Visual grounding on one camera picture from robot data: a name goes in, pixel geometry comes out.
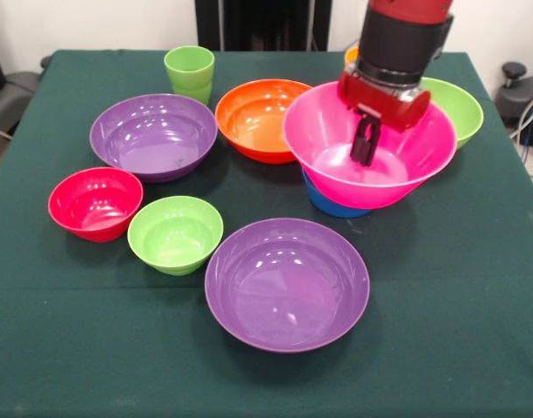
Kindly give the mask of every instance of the table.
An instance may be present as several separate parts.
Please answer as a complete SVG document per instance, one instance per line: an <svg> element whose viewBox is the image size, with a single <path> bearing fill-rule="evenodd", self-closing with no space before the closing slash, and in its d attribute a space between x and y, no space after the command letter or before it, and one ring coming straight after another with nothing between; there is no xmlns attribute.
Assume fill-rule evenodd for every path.
<svg viewBox="0 0 533 418"><path fill-rule="evenodd" d="M485 124L438 177L394 206L332 219L297 164L269 166L219 137L190 176L145 202L190 194L226 234L264 218L332 227L365 259L368 309L307 354L235 340L206 305L204 269L175 279L126 237L103 245L54 225L53 186L102 165L88 133L106 107L169 91L163 51L59 51L0 168L0 418L533 417L533 186L467 55L427 75L470 91ZM341 53L219 53L214 108L255 78L334 80Z"/></svg>

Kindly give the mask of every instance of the orange object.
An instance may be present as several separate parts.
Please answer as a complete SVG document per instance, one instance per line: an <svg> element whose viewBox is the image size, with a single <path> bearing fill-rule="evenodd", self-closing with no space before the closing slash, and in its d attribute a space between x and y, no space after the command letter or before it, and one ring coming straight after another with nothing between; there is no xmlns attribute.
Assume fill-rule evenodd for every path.
<svg viewBox="0 0 533 418"><path fill-rule="evenodd" d="M358 45L354 45L351 48L348 48L346 50L346 53L344 54L344 66L353 63L360 55L359 52L360 47Z"/></svg>
<svg viewBox="0 0 533 418"><path fill-rule="evenodd" d="M216 122L239 152L261 163L295 161L284 139L282 121L289 105L310 85L262 79L238 85L216 105Z"/></svg>

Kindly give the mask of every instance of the green cup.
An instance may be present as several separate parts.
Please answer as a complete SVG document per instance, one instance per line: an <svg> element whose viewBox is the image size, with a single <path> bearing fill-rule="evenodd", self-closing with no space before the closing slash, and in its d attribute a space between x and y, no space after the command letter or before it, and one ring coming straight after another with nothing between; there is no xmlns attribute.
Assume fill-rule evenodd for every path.
<svg viewBox="0 0 533 418"><path fill-rule="evenodd" d="M431 92L431 101L450 118L458 137L458 149L465 146L482 127L480 104L464 89L436 78L424 77L422 88Z"/></svg>
<svg viewBox="0 0 533 418"><path fill-rule="evenodd" d="M213 91L214 54L202 46L180 46L164 56L173 92L208 105Z"/></svg>
<svg viewBox="0 0 533 418"><path fill-rule="evenodd" d="M222 239L224 223L210 203L190 196L155 200L127 231L129 246L158 271L183 276L197 270Z"/></svg>

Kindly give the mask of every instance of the red bowl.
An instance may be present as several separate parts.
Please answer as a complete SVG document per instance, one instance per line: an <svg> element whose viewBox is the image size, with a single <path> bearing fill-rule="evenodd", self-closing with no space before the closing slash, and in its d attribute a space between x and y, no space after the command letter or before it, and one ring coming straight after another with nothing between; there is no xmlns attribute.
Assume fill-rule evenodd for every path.
<svg viewBox="0 0 533 418"><path fill-rule="evenodd" d="M52 191L51 218L82 239L107 242L127 230L143 201L143 185L131 173L97 167L76 172Z"/></svg>

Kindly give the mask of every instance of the green bowl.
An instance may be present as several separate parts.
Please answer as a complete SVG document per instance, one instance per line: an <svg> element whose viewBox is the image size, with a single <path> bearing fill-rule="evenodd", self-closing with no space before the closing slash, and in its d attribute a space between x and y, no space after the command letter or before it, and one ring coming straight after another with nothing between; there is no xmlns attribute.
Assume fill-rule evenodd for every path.
<svg viewBox="0 0 533 418"><path fill-rule="evenodd" d="M133 218L127 240L146 264L173 276L197 270L222 239L219 212L204 200L173 196L143 207Z"/></svg>
<svg viewBox="0 0 533 418"><path fill-rule="evenodd" d="M477 100L457 85L437 80L422 79L422 88L431 92L431 100L450 118L458 137L458 149L479 131L483 125L483 110Z"/></svg>

